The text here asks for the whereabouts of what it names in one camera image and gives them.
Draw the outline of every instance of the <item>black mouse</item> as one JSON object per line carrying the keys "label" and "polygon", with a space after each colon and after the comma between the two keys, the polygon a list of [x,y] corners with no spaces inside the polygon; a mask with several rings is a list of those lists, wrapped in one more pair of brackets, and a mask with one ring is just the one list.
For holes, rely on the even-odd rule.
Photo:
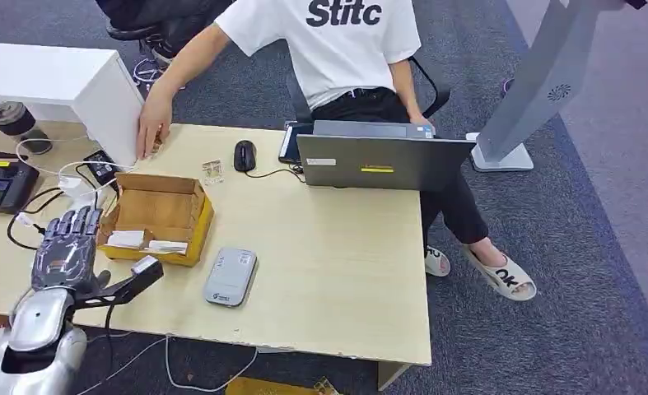
{"label": "black mouse", "polygon": [[256,146],[248,141],[241,140],[234,147],[234,170],[246,173],[256,168]]}

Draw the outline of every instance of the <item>white slipper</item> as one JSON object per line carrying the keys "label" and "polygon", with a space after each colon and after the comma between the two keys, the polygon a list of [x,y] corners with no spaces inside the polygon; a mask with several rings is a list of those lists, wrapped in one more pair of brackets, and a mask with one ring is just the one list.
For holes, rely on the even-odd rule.
{"label": "white slipper", "polygon": [[478,260],[469,247],[465,245],[463,250],[469,261],[481,272],[483,278],[495,292],[518,302],[525,302],[537,295],[537,286],[532,278],[506,255],[504,255],[506,257],[504,267],[488,267]]}
{"label": "white slipper", "polygon": [[440,251],[430,245],[426,246],[426,273],[445,277],[450,274],[450,260]]}

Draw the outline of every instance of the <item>robotic hand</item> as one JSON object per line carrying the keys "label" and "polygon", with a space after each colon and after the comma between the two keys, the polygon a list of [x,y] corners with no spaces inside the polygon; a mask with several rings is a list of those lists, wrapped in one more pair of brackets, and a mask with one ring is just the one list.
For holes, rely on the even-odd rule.
{"label": "robotic hand", "polygon": [[83,207],[49,223],[35,253],[34,293],[14,308],[12,328],[2,336],[0,395],[68,393],[86,351],[86,334],[72,324],[74,313],[126,304],[163,277],[153,258],[136,263],[130,278],[112,286],[110,272],[94,274],[101,213]]}

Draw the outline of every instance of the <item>laptop lid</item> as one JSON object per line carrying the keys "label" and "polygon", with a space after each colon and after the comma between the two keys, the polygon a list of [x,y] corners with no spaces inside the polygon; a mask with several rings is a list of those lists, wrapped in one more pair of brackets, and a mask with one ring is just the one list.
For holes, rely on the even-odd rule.
{"label": "laptop lid", "polygon": [[306,183],[439,191],[476,145],[465,140],[299,135]]}

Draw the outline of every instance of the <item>yellow box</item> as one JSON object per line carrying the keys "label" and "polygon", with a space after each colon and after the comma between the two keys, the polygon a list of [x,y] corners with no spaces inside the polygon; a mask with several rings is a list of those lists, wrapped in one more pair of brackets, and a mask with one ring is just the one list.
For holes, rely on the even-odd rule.
{"label": "yellow box", "polygon": [[195,266],[207,238],[214,210],[196,179],[149,174],[117,174],[118,204],[100,221],[98,249],[111,259],[139,260],[138,249],[105,245],[113,230],[144,230],[149,239],[187,242],[182,253],[149,253],[163,263]]}
{"label": "yellow box", "polygon": [[319,395],[319,392],[314,389],[239,377],[226,387],[226,395]]}

